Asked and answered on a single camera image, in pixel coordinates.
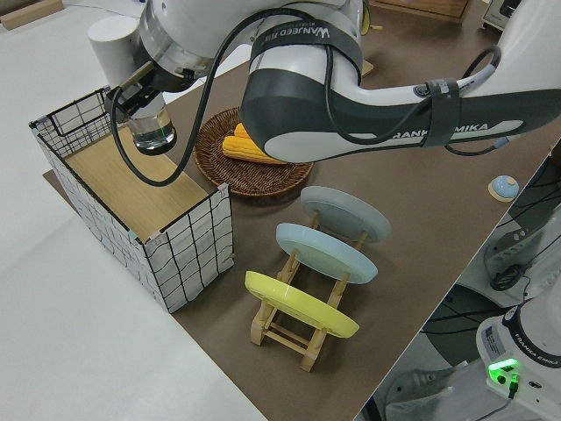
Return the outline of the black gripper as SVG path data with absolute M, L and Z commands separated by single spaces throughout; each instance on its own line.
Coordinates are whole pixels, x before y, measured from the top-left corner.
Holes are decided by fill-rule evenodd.
M 117 100 L 117 113 L 131 118 L 148 118 L 158 115 L 164 108 L 161 92 L 177 93 L 190 88 L 195 82 L 195 74 L 186 69 L 182 74 L 170 73 L 155 61 L 147 76 L 146 85 L 155 90 L 146 91 L 140 84 L 124 89 Z

